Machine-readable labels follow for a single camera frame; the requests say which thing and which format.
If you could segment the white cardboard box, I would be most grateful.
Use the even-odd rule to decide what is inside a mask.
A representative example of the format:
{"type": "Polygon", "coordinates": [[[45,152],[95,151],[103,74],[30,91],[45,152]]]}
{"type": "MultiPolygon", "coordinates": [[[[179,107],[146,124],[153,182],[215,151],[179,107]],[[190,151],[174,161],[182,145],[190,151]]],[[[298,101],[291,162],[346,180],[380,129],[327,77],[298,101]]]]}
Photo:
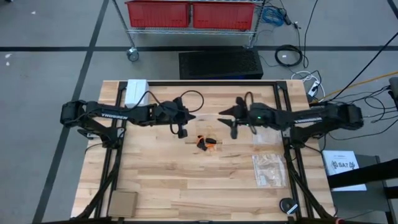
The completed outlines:
{"type": "Polygon", "coordinates": [[[149,84],[145,79],[129,79],[127,81],[125,105],[128,108],[149,104],[149,84]]]}

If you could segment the brown cardboard piece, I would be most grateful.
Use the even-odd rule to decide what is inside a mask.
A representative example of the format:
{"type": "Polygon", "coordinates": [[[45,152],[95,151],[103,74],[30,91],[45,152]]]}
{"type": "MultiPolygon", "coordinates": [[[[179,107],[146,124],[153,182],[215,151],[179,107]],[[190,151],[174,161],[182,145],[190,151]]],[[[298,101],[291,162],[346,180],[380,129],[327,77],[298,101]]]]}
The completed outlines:
{"type": "Polygon", "coordinates": [[[137,192],[115,190],[112,193],[108,215],[110,217],[133,218],[137,207],[137,192]]]}

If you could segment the red plastic bin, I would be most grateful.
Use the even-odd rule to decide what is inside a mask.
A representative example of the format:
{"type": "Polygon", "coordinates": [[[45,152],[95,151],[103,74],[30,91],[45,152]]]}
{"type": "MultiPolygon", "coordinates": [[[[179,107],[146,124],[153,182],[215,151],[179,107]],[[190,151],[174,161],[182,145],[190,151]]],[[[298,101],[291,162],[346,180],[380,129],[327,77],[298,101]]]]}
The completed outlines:
{"type": "Polygon", "coordinates": [[[125,5],[131,27],[188,27],[188,2],[133,0],[125,5]]]}
{"type": "Polygon", "coordinates": [[[195,2],[193,26],[204,29],[250,30],[255,5],[245,2],[195,2]]]}

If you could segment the grey side table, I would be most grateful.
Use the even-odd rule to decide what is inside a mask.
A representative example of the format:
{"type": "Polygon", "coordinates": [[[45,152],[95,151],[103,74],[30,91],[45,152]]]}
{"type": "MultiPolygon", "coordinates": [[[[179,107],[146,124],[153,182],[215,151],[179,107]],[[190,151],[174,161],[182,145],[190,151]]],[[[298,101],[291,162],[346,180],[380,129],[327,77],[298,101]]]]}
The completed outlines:
{"type": "MultiPolygon", "coordinates": [[[[352,151],[326,151],[323,155],[327,176],[382,163],[377,156],[354,154],[352,151]]],[[[391,200],[398,199],[398,186],[388,187],[386,180],[340,188],[331,188],[338,210],[371,210],[384,212],[389,224],[396,224],[391,200]]]]}

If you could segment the black perforated metal case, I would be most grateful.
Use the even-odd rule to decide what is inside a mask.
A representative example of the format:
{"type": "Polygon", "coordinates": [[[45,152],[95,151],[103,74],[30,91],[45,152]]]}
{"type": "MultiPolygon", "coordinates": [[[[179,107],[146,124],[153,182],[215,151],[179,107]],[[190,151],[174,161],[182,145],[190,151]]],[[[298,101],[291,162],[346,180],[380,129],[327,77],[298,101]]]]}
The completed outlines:
{"type": "Polygon", "coordinates": [[[260,80],[256,50],[184,52],[178,55],[181,80],[260,80]]]}

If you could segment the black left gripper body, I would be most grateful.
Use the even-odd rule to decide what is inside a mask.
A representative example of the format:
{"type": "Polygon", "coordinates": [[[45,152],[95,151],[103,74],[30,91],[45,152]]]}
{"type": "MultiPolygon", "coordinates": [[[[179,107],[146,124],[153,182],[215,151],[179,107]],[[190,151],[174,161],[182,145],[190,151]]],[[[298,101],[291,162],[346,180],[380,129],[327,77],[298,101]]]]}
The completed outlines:
{"type": "Polygon", "coordinates": [[[183,101],[181,97],[176,97],[172,101],[165,101],[160,103],[155,109],[155,124],[156,125],[169,125],[170,131],[172,134],[177,135],[179,139],[183,139],[188,136],[187,130],[183,128],[184,125],[187,124],[187,114],[188,110],[183,105],[183,101]],[[170,113],[168,110],[168,106],[177,105],[178,107],[182,107],[185,110],[185,122],[173,124],[170,119],[170,113]]]}

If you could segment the black bar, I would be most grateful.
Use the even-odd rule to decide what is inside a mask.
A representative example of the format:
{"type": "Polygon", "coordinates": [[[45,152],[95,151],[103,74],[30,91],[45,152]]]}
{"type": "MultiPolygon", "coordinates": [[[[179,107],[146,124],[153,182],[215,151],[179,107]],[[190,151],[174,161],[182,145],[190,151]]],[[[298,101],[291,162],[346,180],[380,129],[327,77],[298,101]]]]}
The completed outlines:
{"type": "Polygon", "coordinates": [[[398,159],[328,176],[331,188],[366,184],[379,180],[398,178],[398,159]]]}

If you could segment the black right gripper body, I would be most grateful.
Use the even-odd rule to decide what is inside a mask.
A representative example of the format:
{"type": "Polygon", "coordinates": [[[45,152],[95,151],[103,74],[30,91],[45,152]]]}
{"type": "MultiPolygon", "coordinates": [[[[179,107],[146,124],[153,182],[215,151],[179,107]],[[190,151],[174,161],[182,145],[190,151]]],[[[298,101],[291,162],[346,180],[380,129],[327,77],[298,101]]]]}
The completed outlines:
{"type": "Polygon", "coordinates": [[[272,118],[272,114],[270,110],[267,110],[265,108],[265,105],[262,103],[253,103],[251,105],[251,108],[249,110],[250,118],[252,125],[246,125],[245,123],[242,123],[240,120],[241,117],[241,109],[243,105],[246,105],[246,101],[242,97],[237,97],[236,98],[236,105],[235,106],[240,106],[240,116],[234,116],[234,120],[236,122],[236,127],[231,128],[231,138],[236,139],[238,136],[238,126],[243,125],[247,126],[252,134],[257,134],[256,127],[257,126],[263,126],[263,127],[268,127],[269,121],[272,118]]]}

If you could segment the white power strip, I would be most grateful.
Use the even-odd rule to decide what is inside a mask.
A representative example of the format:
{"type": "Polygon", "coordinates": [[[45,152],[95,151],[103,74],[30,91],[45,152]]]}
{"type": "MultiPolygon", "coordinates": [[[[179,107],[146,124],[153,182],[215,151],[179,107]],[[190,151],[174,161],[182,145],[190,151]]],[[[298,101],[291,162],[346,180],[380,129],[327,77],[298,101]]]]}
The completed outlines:
{"type": "Polygon", "coordinates": [[[311,97],[314,97],[318,93],[318,87],[319,86],[320,86],[320,82],[319,81],[314,81],[314,83],[310,87],[310,89],[309,89],[307,94],[309,96],[311,96],[311,97]]]}

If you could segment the black aluminium table frame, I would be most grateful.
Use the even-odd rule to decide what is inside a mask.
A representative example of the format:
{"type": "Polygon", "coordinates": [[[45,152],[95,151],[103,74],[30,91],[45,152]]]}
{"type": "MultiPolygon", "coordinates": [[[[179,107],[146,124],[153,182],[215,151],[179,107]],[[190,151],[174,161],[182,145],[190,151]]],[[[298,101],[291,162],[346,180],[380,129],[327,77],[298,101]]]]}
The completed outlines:
{"type": "Polygon", "coordinates": [[[196,118],[187,124],[188,136],[179,139],[168,126],[140,128],[125,121],[123,148],[103,149],[89,142],[73,203],[72,215],[82,213],[97,193],[115,162],[115,180],[93,210],[94,217],[108,214],[115,190],[137,192],[137,221],[262,221],[285,222],[279,208],[282,198],[298,201],[298,216],[316,212],[300,189],[288,180],[281,187],[258,187],[252,157],[283,155],[284,146],[254,145],[248,128],[240,127],[231,139],[229,127],[218,121],[219,112],[234,105],[238,96],[252,92],[257,102],[285,110],[304,110],[307,100],[298,81],[152,81],[150,101],[183,98],[196,118]],[[217,141],[216,151],[196,145],[202,135],[217,141]]]}

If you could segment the black tape roll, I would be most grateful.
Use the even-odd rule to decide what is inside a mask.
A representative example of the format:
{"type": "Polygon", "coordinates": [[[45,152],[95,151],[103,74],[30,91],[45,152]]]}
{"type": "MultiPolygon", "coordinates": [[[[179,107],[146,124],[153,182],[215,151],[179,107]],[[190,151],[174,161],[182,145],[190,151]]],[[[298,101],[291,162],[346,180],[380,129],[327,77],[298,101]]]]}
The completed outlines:
{"type": "Polygon", "coordinates": [[[279,207],[282,212],[287,215],[294,214],[299,208],[298,203],[292,198],[282,198],[279,202],[279,207]]]}

